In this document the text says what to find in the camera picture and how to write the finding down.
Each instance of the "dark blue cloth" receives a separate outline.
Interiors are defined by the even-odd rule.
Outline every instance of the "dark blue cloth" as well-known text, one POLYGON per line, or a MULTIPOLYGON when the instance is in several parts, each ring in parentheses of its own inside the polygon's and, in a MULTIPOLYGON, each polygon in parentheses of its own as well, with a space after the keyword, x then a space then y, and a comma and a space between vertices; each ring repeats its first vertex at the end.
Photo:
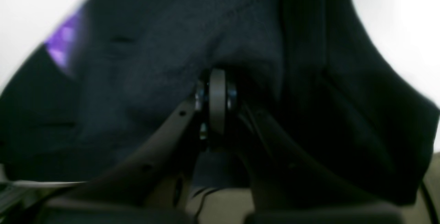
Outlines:
POLYGON ((89 0, 82 11, 75 81, 41 48, 0 99, 11 179, 99 175, 148 139, 203 69, 222 65, 252 77, 285 130, 336 174, 415 200, 439 110, 384 61, 351 0, 89 0))

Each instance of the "white background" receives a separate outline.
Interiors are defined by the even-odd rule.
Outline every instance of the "white background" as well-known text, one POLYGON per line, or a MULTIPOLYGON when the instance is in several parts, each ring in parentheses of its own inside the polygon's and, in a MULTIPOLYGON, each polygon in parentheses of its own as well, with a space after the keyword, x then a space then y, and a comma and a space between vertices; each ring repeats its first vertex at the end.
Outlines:
MULTIPOLYGON (((83 1, 0 0, 0 92, 23 60, 83 1)), ((353 2, 388 63, 440 106, 440 0, 353 2)))

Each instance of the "purple object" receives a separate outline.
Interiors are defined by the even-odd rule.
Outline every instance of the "purple object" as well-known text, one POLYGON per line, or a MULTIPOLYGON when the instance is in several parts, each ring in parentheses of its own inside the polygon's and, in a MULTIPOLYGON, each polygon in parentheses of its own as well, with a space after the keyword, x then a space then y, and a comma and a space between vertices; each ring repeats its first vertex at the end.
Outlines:
POLYGON ((60 69, 68 67, 69 53, 76 37, 79 12, 69 17, 46 41, 46 50, 60 69))

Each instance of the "cable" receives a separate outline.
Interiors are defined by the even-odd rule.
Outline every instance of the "cable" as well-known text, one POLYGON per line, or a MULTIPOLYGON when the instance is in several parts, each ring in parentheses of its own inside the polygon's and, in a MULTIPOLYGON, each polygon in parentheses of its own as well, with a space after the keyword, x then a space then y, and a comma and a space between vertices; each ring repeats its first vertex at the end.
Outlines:
POLYGON ((194 215, 194 223, 195 224, 198 224, 198 217, 200 216, 200 213, 203 210, 203 205, 205 204, 206 197, 214 192, 221 191, 221 190, 223 190, 223 188, 213 189, 213 190, 210 190, 210 191, 206 192, 205 194, 203 194, 203 196, 201 198, 200 206, 198 207, 198 210, 194 215))
POLYGON ((432 224, 439 224, 439 216, 437 215, 436 208, 434 202, 431 199, 431 195, 429 194, 426 185, 422 183, 420 185, 421 192, 423 194, 423 200, 425 201, 426 208, 428 209, 429 219, 432 224))
POLYGON ((196 191, 196 193, 194 193, 194 195, 191 197, 191 199, 193 199, 194 197, 200 195, 200 193, 202 193, 203 191, 206 191, 207 189, 208 189, 208 188, 205 187, 205 188, 202 188, 202 189, 196 191))

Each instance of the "dark fabric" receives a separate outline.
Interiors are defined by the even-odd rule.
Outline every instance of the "dark fabric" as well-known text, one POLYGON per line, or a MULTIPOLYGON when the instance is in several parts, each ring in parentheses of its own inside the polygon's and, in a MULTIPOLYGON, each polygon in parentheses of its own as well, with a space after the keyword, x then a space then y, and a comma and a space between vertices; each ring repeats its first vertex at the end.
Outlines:
POLYGON ((194 167, 192 186, 203 188, 249 188, 243 162, 227 152, 201 152, 194 167))
POLYGON ((70 62, 79 90, 67 79, 30 90, 17 79, 25 65, 0 99, 0 161, 12 179, 99 175, 148 139, 203 69, 222 65, 253 78, 292 138, 336 174, 396 203, 415 200, 439 110, 384 61, 351 0, 89 0, 83 12, 70 62), (60 109, 75 127, 16 135, 30 129, 15 99, 49 99, 34 92, 52 88, 72 94, 60 109))
POLYGON ((245 224, 403 224, 401 213, 395 206, 381 202, 355 207, 319 209, 312 211, 278 211, 251 214, 245 224))
POLYGON ((34 224, 190 224, 193 221, 183 211, 129 210, 79 211, 46 210, 34 224))

